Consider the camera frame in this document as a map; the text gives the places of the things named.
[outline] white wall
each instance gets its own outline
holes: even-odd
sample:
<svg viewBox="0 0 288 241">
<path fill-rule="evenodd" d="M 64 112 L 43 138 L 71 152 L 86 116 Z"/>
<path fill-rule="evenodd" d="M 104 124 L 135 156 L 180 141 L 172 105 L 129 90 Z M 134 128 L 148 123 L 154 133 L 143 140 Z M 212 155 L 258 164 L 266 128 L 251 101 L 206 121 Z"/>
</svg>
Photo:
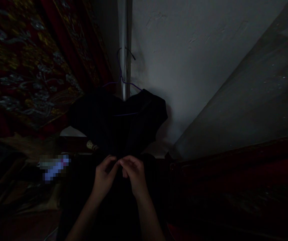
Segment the white wall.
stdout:
<svg viewBox="0 0 288 241">
<path fill-rule="evenodd" d="M 170 151 L 182 160 L 288 136 L 288 4 Z"/>
<path fill-rule="evenodd" d="M 168 105 L 150 150 L 167 152 L 287 2 L 133 0 L 131 81 Z"/>
</svg>

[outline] black dress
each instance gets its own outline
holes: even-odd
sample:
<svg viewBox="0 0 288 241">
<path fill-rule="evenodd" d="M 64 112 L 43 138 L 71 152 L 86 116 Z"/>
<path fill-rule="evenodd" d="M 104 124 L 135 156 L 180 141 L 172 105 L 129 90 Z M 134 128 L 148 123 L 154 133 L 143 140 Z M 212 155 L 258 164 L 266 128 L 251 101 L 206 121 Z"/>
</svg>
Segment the black dress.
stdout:
<svg viewBox="0 0 288 241">
<path fill-rule="evenodd" d="M 68 113 L 70 124 L 99 146 L 91 156 L 80 156 L 72 170 L 72 180 L 62 198 L 57 240 L 64 240 L 78 218 L 94 184 L 95 168 L 108 155 L 133 155 L 144 162 L 147 186 L 160 218 L 158 176 L 155 158 L 141 152 L 153 141 L 167 119 L 165 101 L 147 90 L 126 102 L 103 88 L 80 98 Z M 137 204 L 129 179 L 118 171 L 112 188 L 100 205 L 90 240 L 140 240 Z"/>
</svg>

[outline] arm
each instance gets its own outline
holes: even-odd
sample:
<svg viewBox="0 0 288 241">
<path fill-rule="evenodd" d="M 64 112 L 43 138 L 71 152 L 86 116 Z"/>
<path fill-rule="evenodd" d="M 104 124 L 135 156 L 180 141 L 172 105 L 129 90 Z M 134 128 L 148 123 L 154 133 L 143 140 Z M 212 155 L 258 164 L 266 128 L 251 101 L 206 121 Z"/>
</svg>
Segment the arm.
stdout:
<svg viewBox="0 0 288 241">
<path fill-rule="evenodd" d="M 110 162 L 115 160 L 116 157 L 108 156 L 100 165 L 96 167 L 92 193 L 86 201 L 79 217 L 77 218 L 65 241 L 82 240 L 87 235 L 87 231 L 93 226 L 98 207 L 112 187 L 119 164 L 116 162 L 110 173 L 106 173 L 105 170 Z"/>
<path fill-rule="evenodd" d="M 156 211 L 147 189 L 143 162 L 133 156 L 119 160 L 123 176 L 129 177 L 137 201 L 143 240 L 165 240 Z"/>
</svg>

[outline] blurred object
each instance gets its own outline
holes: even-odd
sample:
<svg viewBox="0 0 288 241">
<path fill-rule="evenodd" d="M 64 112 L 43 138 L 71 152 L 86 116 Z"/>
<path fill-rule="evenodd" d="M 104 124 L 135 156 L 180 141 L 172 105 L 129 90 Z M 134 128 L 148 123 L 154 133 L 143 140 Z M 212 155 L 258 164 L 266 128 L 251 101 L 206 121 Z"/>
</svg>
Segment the blurred object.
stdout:
<svg viewBox="0 0 288 241">
<path fill-rule="evenodd" d="M 70 163 L 70 158 L 68 155 L 58 155 L 55 158 L 50 156 L 41 156 L 39 167 L 42 170 L 46 170 L 43 174 L 43 181 L 45 183 L 50 183 L 57 177 L 66 166 Z"/>
<path fill-rule="evenodd" d="M 70 105 L 111 79 L 89 1 L 0 0 L 0 137 L 62 130 Z"/>
</svg>

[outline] clothes hanger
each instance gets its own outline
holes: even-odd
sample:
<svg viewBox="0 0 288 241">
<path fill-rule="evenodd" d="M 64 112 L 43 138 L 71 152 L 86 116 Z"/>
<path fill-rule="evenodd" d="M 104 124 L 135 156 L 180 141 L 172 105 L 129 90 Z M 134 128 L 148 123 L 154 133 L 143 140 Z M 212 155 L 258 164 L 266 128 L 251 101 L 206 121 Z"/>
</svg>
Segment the clothes hanger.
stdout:
<svg viewBox="0 0 288 241">
<path fill-rule="evenodd" d="M 133 83 L 127 83 L 127 82 L 124 81 L 123 76 L 122 76 L 121 63 L 120 63 L 120 61 L 118 60 L 118 53 L 120 52 L 121 49 L 122 49 L 122 48 L 119 48 L 118 51 L 117 51 L 117 53 L 116 53 L 116 58 L 117 58 L 117 61 L 118 61 L 118 65 L 119 65 L 119 67 L 120 67 L 120 77 L 118 78 L 118 81 L 117 81 L 117 82 L 108 82 L 107 84 L 103 85 L 102 87 L 105 87 L 105 86 L 107 86 L 107 85 L 109 85 L 109 84 L 118 84 L 118 83 L 121 82 L 121 80 L 122 80 L 122 82 L 123 82 L 124 84 L 133 85 L 133 86 L 135 86 L 136 88 L 138 88 L 140 91 L 142 91 L 142 89 L 140 89 L 139 87 L 137 87 L 135 84 L 133 84 Z M 125 49 L 127 49 L 127 51 L 130 52 L 130 54 L 132 55 L 133 59 L 136 60 L 136 58 L 134 57 L 134 55 L 132 54 L 132 52 L 131 52 L 128 48 L 125 48 Z M 112 115 L 112 116 L 126 116 L 126 115 L 134 115 L 134 114 L 137 114 L 137 113 L 138 113 L 138 112 L 130 113 L 130 114 Z"/>
<path fill-rule="evenodd" d="M 140 89 L 139 87 L 137 87 L 135 84 L 133 84 L 133 83 L 127 83 L 127 82 L 124 81 L 123 76 L 122 76 L 121 63 L 120 63 L 120 61 L 118 60 L 118 54 L 119 54 L 119 52 L 120 52 L 121 49 L 122 49 L 122 48 L 119 48 L 118 51 L 117 51 L 117 53 L 116 53 L 117 62 L 118 62 L 118 65 L 119 65 L 119 67 L 120 67 L 120 77 L 119 77 L 119 79 L 118 79 L 117 82 L 108 82 L 107 84 L 103 85 L 102 87 L 105 87 L 105 86 L 107 86 L 107 85 L 109 85 L 109 84 L 118 84 L 118 83 L 121 81 L 121 79 L 122 79 L 122 82 L 123 82 L 124 84 L 133 85 L 134 87 L 136 87 L 137 89 L 139 89 L 140 91 L 142 91 L 142 89 Z M 134 55 L 132 54 L 132 52 L 131 52 L 128 48 L 125 48 L 125 49 L 126 49 L 128 52 L 130 52 L 130 54 L 132 55 L 133 59 L 136 60 L 136 58 L 134 57 Z"/>
</svg>

